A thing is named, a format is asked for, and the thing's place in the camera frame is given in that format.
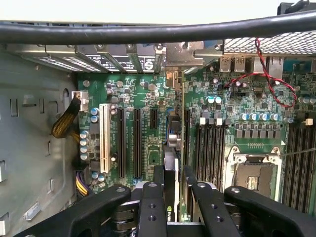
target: motherboard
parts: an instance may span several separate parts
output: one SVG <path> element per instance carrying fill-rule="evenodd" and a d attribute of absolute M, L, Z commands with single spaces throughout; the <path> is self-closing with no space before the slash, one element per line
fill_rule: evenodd
<path fill-rule="evenodd" d="M 86 182 L 96 193 L 121 184 L 133 189 L 152 180 L 171 147 L 179 163 L 220 191 L 240 185 L 313 214 L 314 152 L 283 156 L 316 146 L 316 75 L 286 66 L 295 63 L 283 71 L 298 96 L 291 108 L 277 104 L 264 77 L 226 87 L 241 73 L 200 70 L 185 75 L 181 89 L 160 75 L 79 74 L 88 100 L 79 115 Z M 285 86 L 273 87 L 279 100 L 293 102 Z"/>

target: white pci slot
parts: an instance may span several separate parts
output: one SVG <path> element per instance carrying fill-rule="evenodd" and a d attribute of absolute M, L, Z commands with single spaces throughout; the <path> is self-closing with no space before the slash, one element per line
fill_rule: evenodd
<path fill-rule="evenodd" d="M 100 169 L 101 173 L 109 173 L 110 156 L 110 104 L 100 104 Z"/>

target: red wire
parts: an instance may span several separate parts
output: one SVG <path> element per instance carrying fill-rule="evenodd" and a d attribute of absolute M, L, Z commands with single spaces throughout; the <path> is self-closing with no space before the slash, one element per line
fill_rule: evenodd
<path fill-rule="evenodd" d="M 274 78 L 274 77 L 272 77 L 272 76 L 269 75 L 269 73 L 268 73 L 268 71 L 267 71 L 267 68 L 266 68 L 266 65 L 265 65 L 265 63 L 264 63 L 265 60 L 264 60 L 264 58 L 263 58 L 263 56 L 262 56 L 262 52 L 261 52 L 261 49 L 260 49 L 260 41 L 259 41 L 258 38 L 256 38 L 256 40 L 255 40 L 255 46 L 256 46 L 256 48 L 257 48 L 257 54 L 258 54 L 258 56 L 259 56 L 260 62 L 261 62 L 261 64 L 262 64 L 263 73 L 250 73 L 250 74 L 242 75 L 242 76 L 240 76 L 239 78 L 233 79 L 230 83 L 226 84 L 225 87 L 229 87 L 231 84 L 233 84 L 233 83 L 235 83 L 236 81 L 238 81 L 238 80 L 240 80 L 240 79 L 242 79 L 242 78 L 245 78 L 245 77 L 249 77 L 249 76 L 263 76 L 263 77 L 266 77 L 266 79 L 267 79 L 269 91 L 270 91 L 272 97 L 274 98 L 274 100 L 275 100 L 278 104 L 280 104 L 281 106 L 283 106 L 283 107 L 287 107 L 287 108 L 293 107 L 293 106 L 295 105 L 296 101 L 297 101 L 297 95 L 296 95 L 296 93 L 295 93 L 294 88 L 293 88 L 290 84 L 288 84 L 288 83 L 286 83 L 285 81 L 283 81 L 282 79 L 277 79 L 277 78 Z M 286 105 L 285 103 L 282 103 L 282 102 L 277 98 L 276 92 L 275 92 L 275 90 L 273 89 L 273 87 L 272 87 L 272 85 L 271 85 L 271 81 L 278 81 L 278 82 L 282 83 L 284 86 L 286 86 L 287 88 L 289 88 L 289 89 L 291 90 L 292 94 L 293 94 L 294 102 L 292 102 L 290 105 Z"/>

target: black cable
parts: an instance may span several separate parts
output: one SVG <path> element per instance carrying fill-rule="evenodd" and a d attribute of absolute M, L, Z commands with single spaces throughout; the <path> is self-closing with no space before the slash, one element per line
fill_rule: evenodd
<path fill-rule="evenodd" d="M 60 27 L 0 24 L 0 43 L 127 44 L 268 37 L 316 30 L 316 11 L 187 26 Z"/>

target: black ram slot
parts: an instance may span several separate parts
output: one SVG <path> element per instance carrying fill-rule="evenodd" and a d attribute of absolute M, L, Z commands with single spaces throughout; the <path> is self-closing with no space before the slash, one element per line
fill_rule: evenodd
<path fill-rule="evenodd" d="M 126 120 L 124 109 L 118 109 L 118 176 L 126 176 Z"/>
<path fill-rule="evenodd" d="M 202 164 L 202 177 L 203 181 L 208 181 L 206 174 L 207 174 L 207 161 L 209 160 L 209 131 L 210 127 L 208 124 L 204 125 L 204 147 L 203 147 L 203 164 Z"/>
<path fill-rule="evenodd" d="M 210 170 L 208 179 L 218 188 L 218 190 L 221 190 L 225 148 L 225 127 L 213 125 L 211 133 L 212 137 L 210 144 L 212 149 L 209 157 Z"/>
<path fill-rule="evenodd" d="M 157 129 L 158 126 L 158 110 L 150 109 L 150 128 Z"/>
<path fill-rule="evenodd" d="M 316 146 L 312 127 L 290 125 L 287 153 Z M 299 153 L 285 158 L 285 178 L 282 202 L 296 210 L 308 213 L 311 199 L 315 152 Z"/>
<path fill-rule="evenodd" d="M 195 172 L 197 180 L 201 178 L 201 165 L 202 165 L 202 127 L 197 124 L 197 137 L 196 137 L 196 163 Z"/>
<path fill-rule="evenodd" d="M 140 178 L 142 170 L 142 113 L 134 109 L 134 178 Z"/>
<path fill-rule="evenodd" d="M 191 111 L 185 110 L 185 121 L 184 121 L 184 165 L 189 164 L 189 150 L 190 150 L 190 117 L 191 117 Z"/>

